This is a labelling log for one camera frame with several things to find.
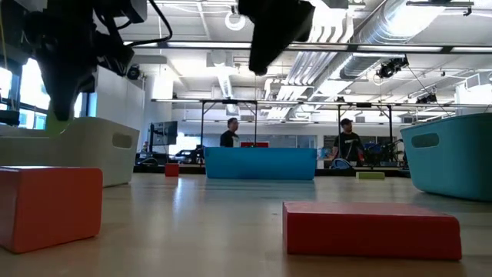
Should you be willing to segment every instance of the foam block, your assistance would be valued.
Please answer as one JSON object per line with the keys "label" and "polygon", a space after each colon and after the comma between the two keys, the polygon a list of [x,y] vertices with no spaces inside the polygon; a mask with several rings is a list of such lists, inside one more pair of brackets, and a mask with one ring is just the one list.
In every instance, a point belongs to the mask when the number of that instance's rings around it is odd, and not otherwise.
{"label": "foam block", "polygon": [[357,172],[355,173],[357,179],[370,179],[370,180],[384,180],[384,172]]}
{"label": "foam block", "polygon": [[101,204],[100,169],[0,168],[0,245],[23,253],[93,237]]}
{"label": "foam block", "polygon": [[289,254],[461,259],[459,222],[394,203],[284,203]]}

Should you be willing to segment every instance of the ceiling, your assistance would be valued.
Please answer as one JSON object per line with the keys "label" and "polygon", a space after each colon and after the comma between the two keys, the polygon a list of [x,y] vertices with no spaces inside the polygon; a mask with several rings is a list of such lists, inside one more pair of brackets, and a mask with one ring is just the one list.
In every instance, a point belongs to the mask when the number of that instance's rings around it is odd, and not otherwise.
{"label": "ceiling", "polygon": [[[186,41],[224,41],[248,42],[251,40],[254,26],[246,19],[245,26],[240,31],[232,31],[225,24],[225,16],[234,4],[232,0],[214,1],[156,1],[168,19],[174,36],[172,40]],[[365,7],[353,12],[354,26],[362,23],[364,18],[381,3],[381,0],[365,0]],[[474,13],[468,17],[462,16],[465,8],[448,8],[438,16],[425,30],[411,39],[416,44],[472,44],[492,45],[492,2],[475,0]],[[136,41],[150,38],[164,37],[168,34],[165,25],[158,18],[153,8],[148,6],[148,20],[139,25],[131,25],[121,30],[125,41]],[[137,49],[137,55],[163,55],[175,69],[179,80],[175,82],[175,91],[180,97],[186,97],[192,92],[211,91],[211,87],[218,86],[218,79],[206,68],[206,56],[210,51],[190,50],[150,50]],[[231,51],[235,65],[240,65],[237,74],[231,76],[233,87],[263,88],[267,78],[276,75],[286,76],[298,54],[285,52],[269,68],[267,77],[255,77],[248,72],[248,52]],[[453,98],[453,84],[464,77],[473,74],[476,69],[492,69],[492,55],[409,55],[411,68],[419,77],[417,81],[409,70],[403,70],[395,78],[384,81],[374,77],[374,70],[361,77],[362,81],[354,82],[348,88],[350,97],[360,96],[366,99],[367,95],[386,95],[386,99],[395,101],[402,95],[418,92],[422,85],[438,84],[437,94],[443,101]],[[156,74],[159,65],[141,65],[147,74]]]}

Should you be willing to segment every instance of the green block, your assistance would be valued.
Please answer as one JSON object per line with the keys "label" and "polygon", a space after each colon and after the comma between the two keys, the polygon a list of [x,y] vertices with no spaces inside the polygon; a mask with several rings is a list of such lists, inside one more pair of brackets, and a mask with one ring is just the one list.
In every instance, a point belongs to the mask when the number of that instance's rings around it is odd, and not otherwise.
{"label": "green block", "polygon": [[369,180],[384,180],[384,172],[357,172],[355,174],[357,179],[369,179]]}

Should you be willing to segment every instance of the man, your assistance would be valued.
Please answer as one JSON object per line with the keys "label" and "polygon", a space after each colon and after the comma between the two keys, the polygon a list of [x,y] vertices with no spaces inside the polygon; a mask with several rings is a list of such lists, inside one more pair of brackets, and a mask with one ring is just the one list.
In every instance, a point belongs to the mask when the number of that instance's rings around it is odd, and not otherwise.
{"label": "man", "polygon": [[239,128],[239,122],[237,118],[230,118],[228,120],[228,130],[221,135],[221,147],[239,147],[239,137],[236,135],[236,131]]}
{"label": "man", "polygon": [[361,165],[361,159],[359,157],[364,154],[361,138],[358,134],[352,132],[352,121],[350,119],[346,118],[342,120],[341,127],[343,132],[340,134],[340,139],[338,137],[335,139],[333,147],[334,157],[346,159],[348,162],[356,162],[357,165]]}

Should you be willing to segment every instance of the plastic storage bin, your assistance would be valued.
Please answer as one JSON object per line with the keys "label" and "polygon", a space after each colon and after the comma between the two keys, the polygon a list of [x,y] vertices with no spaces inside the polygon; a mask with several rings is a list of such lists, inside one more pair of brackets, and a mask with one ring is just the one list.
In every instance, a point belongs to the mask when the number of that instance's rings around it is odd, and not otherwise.
{"label": "plastic storage bin", "polygon": [[205,148],[210,179],[312,180],[316,149]]}
{"label": "plastic storage bin", "polygon": [[140,132],[102,118],[76,118],[59,135],[0,128],[0,166],[98,168],[103,186],[131,181]]}
{"label": "plastic storage bin", "polygon": [[401,134],[415,187],[492,202],[492,114],[447,118]]}

